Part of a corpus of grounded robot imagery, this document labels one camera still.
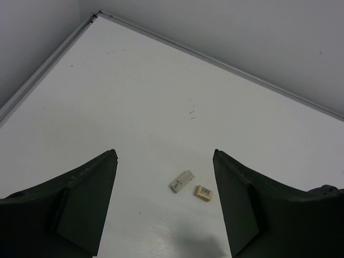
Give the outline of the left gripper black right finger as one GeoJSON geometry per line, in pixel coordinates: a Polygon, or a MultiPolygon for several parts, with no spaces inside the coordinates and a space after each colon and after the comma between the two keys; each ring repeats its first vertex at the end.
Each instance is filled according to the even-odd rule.
{"type": "Polygon", "coordinates": [[[343,190],[302,191],[213,155],[233,257],[343,257],[343,190]]]}

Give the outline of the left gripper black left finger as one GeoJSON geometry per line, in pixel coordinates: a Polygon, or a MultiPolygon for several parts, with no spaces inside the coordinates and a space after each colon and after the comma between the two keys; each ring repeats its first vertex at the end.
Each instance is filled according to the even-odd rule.
{"type": "Polygon", "coordinates": [[[114,149],[1,199],[1,257],[95,257],[118,165],[114,149]]]}

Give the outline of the beige eraser block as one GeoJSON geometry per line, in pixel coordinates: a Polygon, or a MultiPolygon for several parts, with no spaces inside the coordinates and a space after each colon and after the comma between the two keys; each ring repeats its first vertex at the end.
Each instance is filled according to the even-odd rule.
{"type": "Polygon", "coordinates": [[[194,179],[194,174],[190,170],[186,170],[176,177],[170,184],[169,187],[173,193],[180,192],[190,181],[194,179]]]}

